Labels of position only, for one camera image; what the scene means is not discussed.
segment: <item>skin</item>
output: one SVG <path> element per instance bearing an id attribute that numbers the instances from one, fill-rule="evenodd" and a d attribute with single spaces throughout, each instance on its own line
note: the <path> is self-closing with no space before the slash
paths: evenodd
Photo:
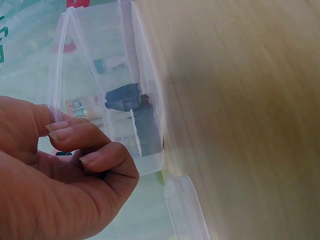
<path id="1" fill-rule="evenodd" d="M 0 240 L 91 237 L 136 187 L 139 173 L 122 144 L 83 118 L 64 117 L 53 123 L 45 105 L 0 96 Z M 47 135 L 74 156 L 39 151 Z"/>

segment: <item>clear plastic container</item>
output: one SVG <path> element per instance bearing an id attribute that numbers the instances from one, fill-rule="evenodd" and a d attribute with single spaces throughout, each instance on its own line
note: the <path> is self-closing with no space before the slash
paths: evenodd
<path id="1" fill-rule="evenodd" d="M 123 143 L 139 170 L 137 188 L 95 240 L 209 240 L 194 186 L 162 169 L 162 102 L 133 1 L 70 7 L 59 19 L 47 104 L 95 123 Z"/>
<path id="2" fill-rule="evenodd" d="M 140 175 L 162 169 L 162 106 L 133 1 L 69 7 L 60 16 L 47 104 L 123 143 Z"/>
<path id="3" fill-rule="evenodd" d="M 210 240 L 196 190 L 187 175 L 142 176 L 115 219 L 92 240 Z"/>

